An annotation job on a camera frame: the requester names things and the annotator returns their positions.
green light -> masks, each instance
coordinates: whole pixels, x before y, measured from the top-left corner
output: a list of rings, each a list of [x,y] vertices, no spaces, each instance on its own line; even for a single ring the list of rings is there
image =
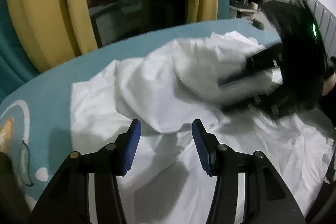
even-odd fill
[[[314,31],[315,37],[317,37],[316,30],[315,30],[315,24],[313,24],[313,31]]]

bed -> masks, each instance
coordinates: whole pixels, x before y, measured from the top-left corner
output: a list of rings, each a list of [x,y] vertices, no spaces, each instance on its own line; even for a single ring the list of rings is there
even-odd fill
[[[70,135],[72,83],[87,81],[112,60],[147,55],[178,37],[209,37],[212,32],[238,31],[259,44],[279,41],[245,19],[194,23],[150,32],[111,44],[53,68],[6,97],[0,104],[0,125],[9,122],[8,155],[21,190],[33,208],[48,181],[73,150]]]

grey headboard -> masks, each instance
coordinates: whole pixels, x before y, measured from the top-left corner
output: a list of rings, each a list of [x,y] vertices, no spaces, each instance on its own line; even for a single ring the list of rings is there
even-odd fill
[[[306,0],[315,15],[329,57],[336,55],[336,17],[318,0]]]

desk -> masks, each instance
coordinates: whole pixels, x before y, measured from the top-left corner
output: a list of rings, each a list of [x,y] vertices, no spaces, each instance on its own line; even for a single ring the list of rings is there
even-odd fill
[[[243,9],[243,8],[237,8],[234,6],[229,6],[229,16],[230,18],[237,18],[237,12],[240,12],[244,15],[247,15],[248,17],[250,17],[250,20],[252,21],[254,18],[254,14],[258,14],[259,11],[257,10],[253,10],[253,9]]]

white cloth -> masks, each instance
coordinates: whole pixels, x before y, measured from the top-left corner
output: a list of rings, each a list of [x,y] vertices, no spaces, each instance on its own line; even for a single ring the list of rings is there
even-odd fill
[[[331,122],[319,110],[275,122],[260,111],[225,115],[218,108],[269,90],[272,78],[279,81],[279,72],[265,73],[219,90],[218,77],[238,72],[245,55],[261,48],[237,32],[176,39],[147,57],[113,61],[91,80],[73,84],[71,134],[82,154],[114,142],[131,119],[142,122],[132,168],[118,179],[129,224],[206,222],[216,178],[202,170],[191,134],[194,119],[237,152],[265,152],[303,214],[308,212],[332,157]],[[240,175],[237,223],[243,208]],[[96,223],[94,214],[91,221]]]

